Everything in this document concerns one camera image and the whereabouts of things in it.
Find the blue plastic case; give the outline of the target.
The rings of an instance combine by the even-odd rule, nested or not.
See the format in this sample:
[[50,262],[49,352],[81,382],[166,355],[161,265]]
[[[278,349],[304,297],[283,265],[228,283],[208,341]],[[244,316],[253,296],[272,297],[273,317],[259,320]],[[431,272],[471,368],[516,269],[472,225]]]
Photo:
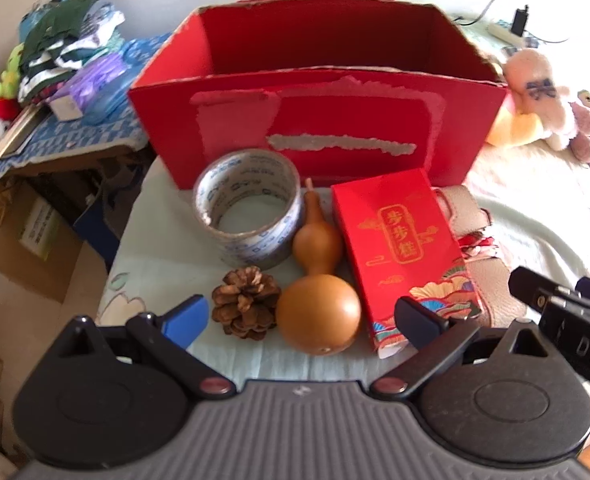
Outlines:
[[86,107],[82,122],[92,126],[105,122],[115,110],[127,102],[128,91],[134,80],[135,74],[124,73],[105,84]]

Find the red gift box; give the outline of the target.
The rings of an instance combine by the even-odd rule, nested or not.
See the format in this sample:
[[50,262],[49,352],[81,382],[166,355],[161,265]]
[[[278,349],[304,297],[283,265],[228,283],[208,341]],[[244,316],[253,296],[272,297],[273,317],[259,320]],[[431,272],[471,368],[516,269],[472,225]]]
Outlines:
[[395,304],[410,297],[443,318],[482,313],[460,246],[422,169],[332,186],[335,221],[380,359],[408,344]]

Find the beige leather pouch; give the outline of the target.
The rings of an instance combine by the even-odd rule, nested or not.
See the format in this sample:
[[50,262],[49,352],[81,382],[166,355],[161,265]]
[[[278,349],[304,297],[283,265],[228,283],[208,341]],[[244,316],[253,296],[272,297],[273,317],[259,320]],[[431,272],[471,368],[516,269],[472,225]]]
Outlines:
[[516,318],[524,318],[526,307],[509,292],[510,269],[493,237],[492,216],[463,185],[433,188],[433,192],[478,294],[482,309],[478,323],[507,328]]

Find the blue patterned towel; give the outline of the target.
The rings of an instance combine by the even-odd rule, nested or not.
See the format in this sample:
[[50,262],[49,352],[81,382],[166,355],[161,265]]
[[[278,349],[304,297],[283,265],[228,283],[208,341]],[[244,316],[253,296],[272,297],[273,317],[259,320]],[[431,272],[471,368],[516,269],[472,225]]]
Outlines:
[[34,130],[20,154],[0,160],[0,180],[93,168],[102,159],[141,151],[147,142],[149,138],[128,101],[97,125],[81,119],[59,122],[50,116]]

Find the pile of folded clothes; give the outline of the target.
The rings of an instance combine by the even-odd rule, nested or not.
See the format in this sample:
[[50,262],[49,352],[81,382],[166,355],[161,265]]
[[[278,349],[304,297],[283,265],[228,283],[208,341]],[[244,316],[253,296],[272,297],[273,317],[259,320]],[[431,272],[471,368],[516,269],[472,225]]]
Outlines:
[[18,103],[45,100],[86,64],[120,47],[125,21],[124,12],[106,0],[50,4],[22,43]]

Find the stacked books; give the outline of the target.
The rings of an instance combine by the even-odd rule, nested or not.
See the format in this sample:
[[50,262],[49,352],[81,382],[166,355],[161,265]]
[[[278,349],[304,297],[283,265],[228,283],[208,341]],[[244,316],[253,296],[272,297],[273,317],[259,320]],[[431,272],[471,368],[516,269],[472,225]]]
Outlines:
[[20,153],[51,110],[48,105],[31,104],[12,121],[0,118],[0,160]]

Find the orange bottle gourd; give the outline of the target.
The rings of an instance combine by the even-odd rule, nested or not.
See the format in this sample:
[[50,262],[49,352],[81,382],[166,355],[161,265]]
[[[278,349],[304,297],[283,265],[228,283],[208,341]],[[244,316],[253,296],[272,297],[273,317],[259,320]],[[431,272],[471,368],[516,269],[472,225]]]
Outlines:
[[291,347],[311,356],[331,356],[355,341],[361,304],[353,286],[335,274],[343,258],[341,234],[324,217],[311,179],[305,187],[305,220],[292,244],[304,275],[283,290],[275,315]]

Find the clear packing tape roll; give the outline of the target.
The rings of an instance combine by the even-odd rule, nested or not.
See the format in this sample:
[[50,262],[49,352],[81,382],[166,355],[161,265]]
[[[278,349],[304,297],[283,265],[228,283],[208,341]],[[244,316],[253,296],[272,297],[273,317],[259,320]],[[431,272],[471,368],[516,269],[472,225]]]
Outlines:
[[192,208],[224,262],[269,269],[291,252],[303,209],[301,177],[274,152],[226,154],[196,180]]

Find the brown pine cone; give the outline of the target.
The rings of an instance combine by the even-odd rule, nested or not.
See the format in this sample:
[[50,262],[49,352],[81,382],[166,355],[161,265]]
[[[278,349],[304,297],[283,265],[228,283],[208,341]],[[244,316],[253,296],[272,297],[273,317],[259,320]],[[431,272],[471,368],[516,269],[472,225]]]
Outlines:
[[211,319],[223,333],[240,339],[263,340],[277,326],[275,309],[281,288],[258,266],[229,271],[211,293]]

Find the white power strip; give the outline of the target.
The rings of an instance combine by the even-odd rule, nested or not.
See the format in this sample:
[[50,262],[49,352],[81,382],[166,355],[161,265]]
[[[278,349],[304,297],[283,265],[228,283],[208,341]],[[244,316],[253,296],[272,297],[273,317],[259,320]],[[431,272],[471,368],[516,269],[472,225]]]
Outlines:
[[511,44],[511,46],[517,48],[524,46],[524,37],[513,34],[511,26],[507,22],[489,23],[486,30],[490,36],[503,41],[505,44]]

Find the brown cardboard box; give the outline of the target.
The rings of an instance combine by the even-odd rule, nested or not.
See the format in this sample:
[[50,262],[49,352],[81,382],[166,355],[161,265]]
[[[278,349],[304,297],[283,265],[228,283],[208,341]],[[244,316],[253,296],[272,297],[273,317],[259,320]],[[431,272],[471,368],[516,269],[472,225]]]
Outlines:
[[62,302],[82,240],[30,185],[22,184],[0,227],[0,272],[14,283]]

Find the purple tissue pack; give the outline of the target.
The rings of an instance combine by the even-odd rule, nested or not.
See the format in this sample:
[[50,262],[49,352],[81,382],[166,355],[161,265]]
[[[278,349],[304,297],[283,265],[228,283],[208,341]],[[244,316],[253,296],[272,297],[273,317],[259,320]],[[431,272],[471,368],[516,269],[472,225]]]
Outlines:
[[126,70],[119,53],[102,55],[77,70],[46,102],[59,122],[80,119],[97,92]]

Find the red cardboard box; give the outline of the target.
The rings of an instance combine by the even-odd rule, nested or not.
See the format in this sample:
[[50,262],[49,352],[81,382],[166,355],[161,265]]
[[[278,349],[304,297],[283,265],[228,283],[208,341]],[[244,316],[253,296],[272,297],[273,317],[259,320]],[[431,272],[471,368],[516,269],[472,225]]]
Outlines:
[[507,96],[443,12],[397,0],[203,6],[129,91],[179,188],[245,148],[323,184],[421,168],[456,185]]

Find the green frog plush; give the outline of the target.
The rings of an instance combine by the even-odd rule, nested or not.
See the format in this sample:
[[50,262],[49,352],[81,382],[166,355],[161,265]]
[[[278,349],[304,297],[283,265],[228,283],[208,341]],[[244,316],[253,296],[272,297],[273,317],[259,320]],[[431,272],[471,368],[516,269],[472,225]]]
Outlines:
[[18,44],[10,51],[5,70],[0,76],[0,99],[16,99],[20,81],[20,58],[22,57],[23,44]]

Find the pink plush doll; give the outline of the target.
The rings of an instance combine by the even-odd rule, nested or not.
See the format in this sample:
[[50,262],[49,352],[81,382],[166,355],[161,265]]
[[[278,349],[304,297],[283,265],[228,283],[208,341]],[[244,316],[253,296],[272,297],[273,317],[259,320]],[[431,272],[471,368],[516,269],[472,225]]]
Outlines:
[[544,141],[550,150],[569,150],[590,167],[590,93],[572,96],[556,84],[548,58],[534,48],[509,48],[501,68],[508,93],[486,142],[516,148]]

